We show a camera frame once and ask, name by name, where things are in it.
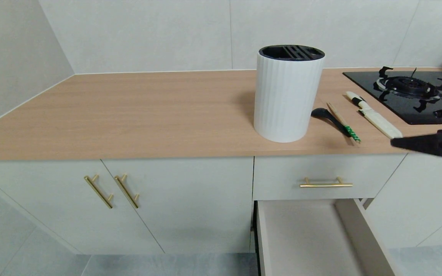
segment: wooden countertop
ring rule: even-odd
[[[253,70],[93,74],[75,75],[2,117],[0,160],[404,152],[358,114],[343,96],[348,90],[404,136],[442,129],[406,124],[342,75],[371,70],[377,68],[325,69],[315,101],[315,107],[330,101],[362,139],[360,145],[314,118],[306,136],[293,143],[259,136],[253,129]]]

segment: drawer handle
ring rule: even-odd
[[[129,191],[126,189],[126,186],[124,185],[124,182],[127,179],[127,175],[124,174],[122,176],[122,178],[119,178],[118,175],[116,175],[114,177],[115,182],[117,183],[117,185],[119,185],[119,188],[122,190],[122,192],[124,193],[124,195],[127,197],[127,199],[129,200],[130,204],[132,205],[132,207],[134,208],[139,208],[139,206],[137,206],[137,199],[139,198],[139,194],[135,194],[134,198],[132,198],[132,195],[130,195]]]
[[[95,174],[95,176],[93,176],[93,179],[90,179],[90,177],[86,175],[84,177],[84,180],[86,180],[86,183],[88,183],[88,185],[90,185],[90,187],[98,194],[98,196],[100,196],[100,198],[107,205],[107,207],[109,209],[112,209],[113,206],[112,206],[112,203],[110,203],[110,202],[112,201],[114,194],[110,194],[108,199],[105,198],[105,196],[95,186],[95,180],[97,180],[97,178],[98,178],[98,174]]]
[[[322,183],[322,184],[312,184],[308,177],[305,177],[306,184],[300,185],[300,187],[352,187],[352,183],[342,182],[342,178],[337,176],[337,181],[339,183]]]

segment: knife blade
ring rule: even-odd
[[[373,108],[371,108],[361,96],[351,91],[347,91],[346,96],[354,105],[361,108],[359,113],[363,115],[372,125],[379,129],[386,137],[390,139],[403,137],[398,128],[391,124],[391,122],[388,122],[388,120],[386,120]]]

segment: backsplash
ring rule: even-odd
[[[442,0],[40,0],[75,73],[254,69],[270,44],[326,67],[442,66]]]
[[[0,116],[73,74],[38,0],[0,1]]]

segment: gas stove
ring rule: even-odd
[[[344,75],[410,125],[442,124],[442,72],[345,72]]]

